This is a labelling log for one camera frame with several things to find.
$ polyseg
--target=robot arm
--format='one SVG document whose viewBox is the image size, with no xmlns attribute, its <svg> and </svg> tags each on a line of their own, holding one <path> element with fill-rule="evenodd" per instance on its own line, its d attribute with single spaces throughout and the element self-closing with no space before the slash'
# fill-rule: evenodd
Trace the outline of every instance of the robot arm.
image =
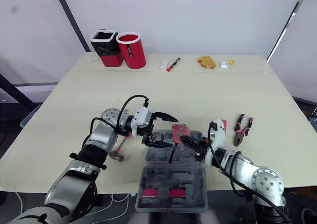
<svg viewBox="0 0 317 224">
<path fill-rule="evenodd" d="M 134 116 L 118 109 L 105 110 L 101 118 L 94 119 L 100 122 L 84 141 L 81 151 L 78 154 L 70 154 L 73 160 L 49 189 L 44 204 L 25 211 L 10 224 L 66 224 L 84 216 L 95 203 L 95 180 L 100 169 L 106 169 L 104 161 L 113 149 L 118 134 L 132 132 L 134 136 L 143 136 L 142 143 L 147 146 L 171 146 L 170 143 L 149 140 L 153 121 L 157 118 L 177 122 L 177 119 L 170 115 L 152 113 L 147 107 L 140 108 Z"/>
<path fill-rule="evenodd" d="M 225 122 L 217 119 L 210 124 L 209 136 L 215 137 L 211 145 L 209 139 L 205 137 L 197 140 L 182 136 L 181 140 L 184 145 L 197 152 L 198 160 L 204 160 L 209 167 L 219 168 L 220 172 L 231 181 L 234 180 L 235 183 L 252 192 L 257 223 L 290 223 L 285 215 L 286 202 L 282 196 L 284 183 L 280 175 L 270 168 L 254 165 L 249 158 L 239 153 L 224 149 L 225 130 Z"/>
</svg>

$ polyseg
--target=floor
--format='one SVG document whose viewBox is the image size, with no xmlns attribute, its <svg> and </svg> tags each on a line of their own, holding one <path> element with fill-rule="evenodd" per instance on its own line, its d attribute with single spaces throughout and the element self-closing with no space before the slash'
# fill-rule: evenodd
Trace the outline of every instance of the floor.
<svg viewBox="0 0 317 224">
<path fill-rule="evenodd" d="M 20 121 L 28 114 L 28 111 L 20 105 L 14 104 L 4 106 L 1 104 L 1 130 L 0 130 L 0 157 L 10 147 L 16 136 L 21 131 Z M 43 204 L 45 194 L 21 193 L 23 200 L 23 210 Z M 287 208 L 290 210 L 291 219 L 294 224 L 300 224 L 300 212 L 303 207 L 309 207 L 317 213 L 317 187 L 286 189 L 284 196 L 287 200 Z M 125 195 L 115 195 L 115 199 L 124 198 Z M 100 195 L 102 205 L 96 206 L 92 211 L 106 207 L 111 199 L 109 195 Z M 106 222 L 109 224 L 126 224 L 135 212 L 135 197 L 129 200 L 129 206 L 125 215 Z M 223 224 L 246 224 L 254 223 L 253 202 L 245 198 L 239 198 L 232 191 L 209 191 L 208 192 L 209 208 L 216 211 L 220 223 Z M 91 216 L 85 216 L 75 220 L 74 224 L 93 224 L 94 222 L 116 217 L 124 212 L 127 202 L 113 203 L 113 205 L 100 213 Z M 0 223 L 7 223 L 20 212 L 20 202 L 15 193 L 0 192 Z M 161 223 L 182 224 L 191 223 L 189 214 L 164 214 Z"/>
</svg>

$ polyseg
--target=red strap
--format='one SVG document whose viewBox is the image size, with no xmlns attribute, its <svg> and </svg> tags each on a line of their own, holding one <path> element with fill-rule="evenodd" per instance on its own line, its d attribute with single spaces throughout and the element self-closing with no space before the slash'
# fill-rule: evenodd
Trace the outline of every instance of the red strap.
<svg viewBox="0 0 317 224">
<path fill-rule="evenodd" d="M 148 197 L 148 198 L 158 198 L 159 197 L 159 191 L 158 190 L 143 190 L 142 191 L 142 197 Z M 169 195 L 170 198 L 186 198 L 186 190 L 170 190 Z"/>
</svg>

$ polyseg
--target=pink pliers handle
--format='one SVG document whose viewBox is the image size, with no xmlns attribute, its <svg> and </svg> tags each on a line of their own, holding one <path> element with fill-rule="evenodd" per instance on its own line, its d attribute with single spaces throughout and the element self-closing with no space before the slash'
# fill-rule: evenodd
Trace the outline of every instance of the pink pliers handle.
<svg viewBox="0 0 317 224">
<path fill-rule="evenodd" d="M 253 121 L 253 118 L 249 118 L 249 123 L 247 125 L 246 128 L 244 128 L 244 130 L 241 129 L 241 122 L 242 122 L 242 119 L 245 117 L 244 114 L 241 114 L 241 116 L 239 117 L 238 121 L 237 121 L 237 124 L 236 124 L 236 127 L 234 128 L 235 132 L 238 133 L 240 132 L 243 136 L 247 136 L 248 135 L 248 132 L 252 126 L 252 121 Z"/>
</svg>

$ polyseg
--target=white wall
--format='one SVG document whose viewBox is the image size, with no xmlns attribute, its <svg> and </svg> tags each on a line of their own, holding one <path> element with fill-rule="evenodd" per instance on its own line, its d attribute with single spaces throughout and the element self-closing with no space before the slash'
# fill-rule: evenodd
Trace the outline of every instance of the white wall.
<svg viewBox="0 0 317 224">
<path fill-rule="evenodd" d="M 270 64 L 293 96 L 317 102 L 317 0 L 304 0 Z"/>
<path fill-rule="evenodd" d="M 0 72 L 11 83 L 58 82 L 83 52 L 58 0 L 0 0 Z"/>
<path fill-rule="evenodd" d="M 297 0 L 67 0 L 87 42 L 136 31 L 146 52 L 268 57 Z"/>
</svg>

